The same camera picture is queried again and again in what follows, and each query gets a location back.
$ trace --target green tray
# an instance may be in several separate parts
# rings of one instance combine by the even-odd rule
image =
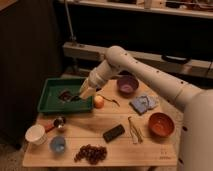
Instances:
[[[62,102],[58,99],[58,95],[63,90],[69,90],[73,94],[78,93],[84,79],[85,78],[47,79],[39,100],[38,112],[44,114],[90,112],[93,109],[93,97],[71,102]]]

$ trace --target brown object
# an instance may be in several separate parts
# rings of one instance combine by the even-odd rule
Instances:
[[[156,94],[144,83],[140,83],[138,91],[134,97],[142,92],[149,92],[150,95]],[[116,80],[110,80],[102,90],[101,95],[119,101],[120,107],[112,102],[105,101],[104,107],[94,108],[92,113],[66,115],[66,131],[63,137],[66,139],[66,152],[55,157],[49,149],[49,143],[53,137],[58,135],[58,131],[53,129],[47,134],[47,141],[34,147],[32,144],[27,146],[23,158],[25,167],[88,167],[91,166],[86,160],[75,162],[73,159],[79,152],[79,149],[85,144],[93,146],[103,146],[107,148],[107,157],[98,162],[96,167],[134,167],[134,166],[176,166],[177,157],[173,143],[170,138],[163,142],[153,141],[147,123],[153,112],[162,112],[160,104],[152,111],[147,111],[143,117],[138,116],[134,109],[129,105],[129,99],[123,98],[117,91]],[[46,125],[55,118],[55,116],[38,115],[37,123]],[[129,130],[128,117],[135,126],[141,129],[143,133],[143,143],[132,144],[132,137]],[[102,137],[104,131],[117,124],[122,124],[125,133],[111,143],[106,143]]]
[[[113,102],[113,103],[115,103],[118,107],[120,107],[120,104],[119,104],[115,99],[108,99],[108,98],[106,98],[105,96],[102,96],[101,94],[98,94],[98,95],[101,96],[101,97],[103,97],[104,100],[107,100],[107,101],[109,101],[109,102]]]
[[[149,129],[155,135],[168,137],[174,131],[174,122],[164,113],[154,113],[149,118]]]

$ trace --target wooden table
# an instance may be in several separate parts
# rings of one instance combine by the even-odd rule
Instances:
[[[91,113],[70,114],[67,117],[66,131],[59,133],[56,129],[47,133],[47,141],[34,146],[28,144],[23,159],[25,167],[88,167],[91,166],[85,159],[74,162],[74,157],[83,145],[106,146],[107,158],[95,166],[176,166],[177,158],[170,138],[158,139],[149,134],[147,121],[154,112],[161,112],[160,104],[153,110],[149,110],[139,116],[129,105],[130,99],[139,96],[143,92],[157,97],[157,95],[143,83],[132,97],[122,97],[116,87],[116,81],[110,80],[107,85],[98,92],[99,94],[115,99],[115,103],[105,101],[102,109],[93,109]],[[128,117],[140,127],[144,136],[141,144],[133,144],[129,132]],[[39,115],[37,123],[51,123],[57,116]],[[122,124],[125,127],[125,134],[110,143],[105,143],[102,134],[112,127]],[[54,155],[49,149],[49,142],[56,135],[63,135],[66,138],[66,151],[60,156]]]
[[[14,4],[18,0],[0,0],[0,11]]]

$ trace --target bunch of grapes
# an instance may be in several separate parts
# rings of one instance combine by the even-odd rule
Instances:
[[[90,144],[82,146],[79,152],[76,154],[74,161],[80,161],[85,158],[90,164],[97,164],[99,161],[102,161],[106,158],[107,150],[106,147],[96,147],[91,146]]]

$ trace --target white cup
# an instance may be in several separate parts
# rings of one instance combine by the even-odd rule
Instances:
[[[47,139],[44,126],[39,124],[31,126],[25,134],[25,139],[35,145],[43,144]]]

